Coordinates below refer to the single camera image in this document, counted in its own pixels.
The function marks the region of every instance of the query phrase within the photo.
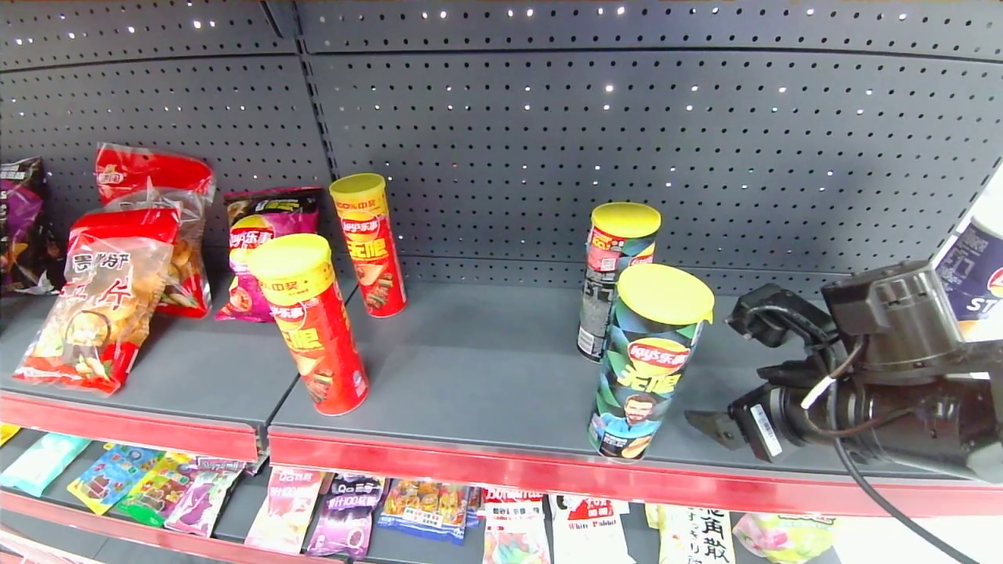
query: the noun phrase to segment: lay's stax chip canister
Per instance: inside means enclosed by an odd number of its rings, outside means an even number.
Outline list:
[[[644,456],[713,310],[710,288],[682,270],[639,264],[620,275],[589,422],[600,455]]]
[[[1003,198],[979,203],[937,267],[966,340],[1003,339]]]
[[[373,317],[400,313],[407,295],[390,232],[386,181],[373,173],[351,175],[338,179],[328,190],[341,220],[366,311]]]
[[[578,349],[586,358],[599,361],[617,279],[628,266],[652,261],[661,225],[658,210],[644,204],[614,202],[593,210],[578,327]]]
[[[277,237],[248,255],[272,317],[293,354],[307,392],[325,415],[347,413],[369,394],[327,239],[312,233]]]

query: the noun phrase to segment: yellow canister lid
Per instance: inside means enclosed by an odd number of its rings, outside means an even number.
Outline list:
[[[376,173],[361,173],[342,177],[328,188],[336,202],[342,198],[366,199],[381,194],[386,189],[386,180]]]
[[[667,325],[714,320],[714,293],[699,278],[661,264],[627,267],[617,294],[638,315]]]
[[[616,237],[635,239],[658,231],[662,214],[644,204],[612,202],[592,211],[592,225]]]
[[[251,251],[248,270],[259,280],[286,280],[322,268],[331,261],[331,245],[313,233],[272,239]]]

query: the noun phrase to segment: pegboard back panel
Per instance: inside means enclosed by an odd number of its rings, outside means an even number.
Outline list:
[[[1003,60],[996,2],[303,2],[311,52],[832,49]]]
[[[130,59],[295,53],[258,2],[3,2],[3,70]]]
[[[495,284],[501,286],[553,286],[580,288],[585,267],[553,261],[490,260],[438,257],[402,257],[404,277],[420,282]],[[806,298],[820,299],[819,289],[843,278],[840,274],[689,268],[717,295],[736,296],[773,282]]]
[[[999,165],[1003,68],[792,52],[312,57],[340,174],[389,177],[404,255],[579,262],[611,200],[686,267],[926,258]]]
[[[99,142],[201,158],[224,194],[330,182],[293,55],[5,72],[0,89],[3,159],[44,158],[63,235],[99,206],[93,177]],[[217,197],[206,244],[226,246],[227,233],[223,198]]]

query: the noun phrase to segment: man printed on canister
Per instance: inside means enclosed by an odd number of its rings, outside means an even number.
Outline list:
[[[638,439],[654,435],[660,421],[648,420],[648,415],[655,410],[655,398],[647,393],[635,393],[624,401],[624,415],[618,417],[613,413],[602,413],[595,421],[600,442],[607,433],[621,439]]]

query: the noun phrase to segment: transparent plastic bag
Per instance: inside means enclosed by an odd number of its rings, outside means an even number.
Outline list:
[[[206,211],[216,195],[216,177],[201,161],[113,144],[97,146],[94,176],[108,212],[178,208],[181,231],[157,311],[185,317],[209,313],[212,296],[202,256]]]
[[[70,231],[66,285],[14,377],[105,393],[149,334],[178,236],[177,210],[96,213]]]

